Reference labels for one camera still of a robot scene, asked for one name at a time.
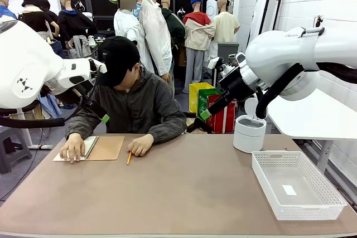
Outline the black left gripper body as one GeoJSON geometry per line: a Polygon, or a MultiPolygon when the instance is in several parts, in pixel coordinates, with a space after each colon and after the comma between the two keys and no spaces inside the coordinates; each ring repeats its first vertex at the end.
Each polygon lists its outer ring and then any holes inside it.
{"type": "Polygon", "coordinates": [[[92,106],[92,95],[94,94],[95,85],[91,81],[83,81],[73,87],[73,103],[81,105],[92,106]]]}

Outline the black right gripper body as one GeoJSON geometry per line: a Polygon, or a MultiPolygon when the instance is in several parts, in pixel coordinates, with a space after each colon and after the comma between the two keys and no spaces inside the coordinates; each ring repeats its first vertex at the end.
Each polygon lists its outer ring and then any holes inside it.
{"type": "Polygon", "coordinates": [[[239,67],[236,67],[223,77],[219,84],[224,90],[223,98],[226,101],[232,101],[233,99],[245,101],[255,93],[243,80],[239,67]]]}

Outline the person's left hand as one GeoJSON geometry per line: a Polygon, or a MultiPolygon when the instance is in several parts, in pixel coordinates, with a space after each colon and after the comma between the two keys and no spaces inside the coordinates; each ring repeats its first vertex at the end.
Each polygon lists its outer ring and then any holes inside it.
{"type": "Polygon", "coordinates": [[[136,157],[145,155],[151,148],[154,142],[154,137],[151,134],[146,134],[142,137],[132,140],[128,146],[128,151],[136,157]]]}

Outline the person's right hand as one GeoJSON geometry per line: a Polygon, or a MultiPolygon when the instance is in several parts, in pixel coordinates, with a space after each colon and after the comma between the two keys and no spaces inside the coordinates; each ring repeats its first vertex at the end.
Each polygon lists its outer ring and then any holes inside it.
{"type": "Polygon", "coordinates": [[[59,152],[60,158],[70,163],[79,162],[85,156],[85,143],[81,135],[72,133],[59,152]]]}

